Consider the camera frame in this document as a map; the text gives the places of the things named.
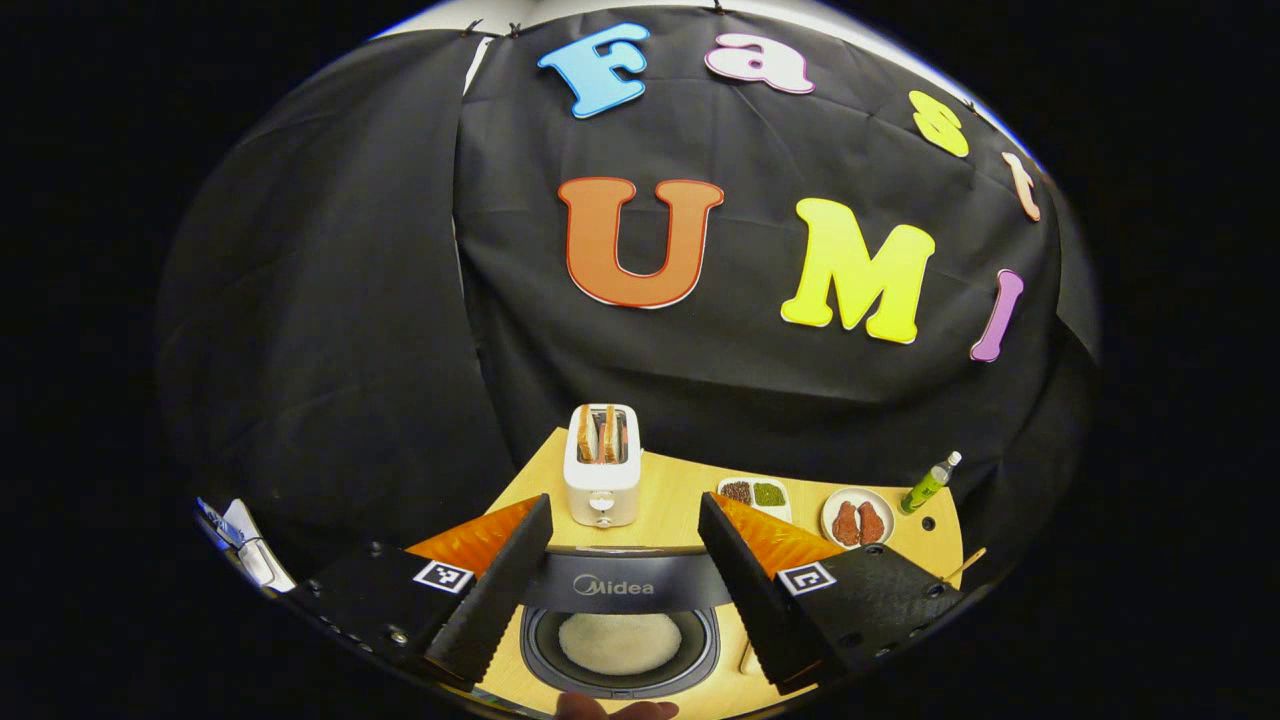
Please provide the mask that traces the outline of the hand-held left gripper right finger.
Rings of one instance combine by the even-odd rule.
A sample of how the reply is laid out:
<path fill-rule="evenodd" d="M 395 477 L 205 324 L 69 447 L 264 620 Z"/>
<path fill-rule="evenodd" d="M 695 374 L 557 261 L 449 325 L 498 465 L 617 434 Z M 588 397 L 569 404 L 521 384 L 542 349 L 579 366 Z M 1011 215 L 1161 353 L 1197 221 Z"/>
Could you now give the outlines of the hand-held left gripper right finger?
<path fill-rule="evenodd" d="M 844 550 L 714 492 L 698 532 L 781 694 L 874 673 L 966 601 L 884 544 Z"/>

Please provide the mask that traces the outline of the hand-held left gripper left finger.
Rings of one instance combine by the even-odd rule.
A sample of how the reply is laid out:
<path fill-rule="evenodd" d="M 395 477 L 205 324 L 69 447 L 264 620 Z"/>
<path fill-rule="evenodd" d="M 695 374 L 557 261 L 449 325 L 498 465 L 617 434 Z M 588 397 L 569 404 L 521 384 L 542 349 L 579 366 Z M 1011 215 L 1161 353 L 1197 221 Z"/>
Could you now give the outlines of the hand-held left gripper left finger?
<path fill-rule="evenodd" d="M 536 495 L 407 550 L 365 543 L 301 582 L 288 601 L 402 673 L 471 691 L 552 533 L 550 498 Z"/>

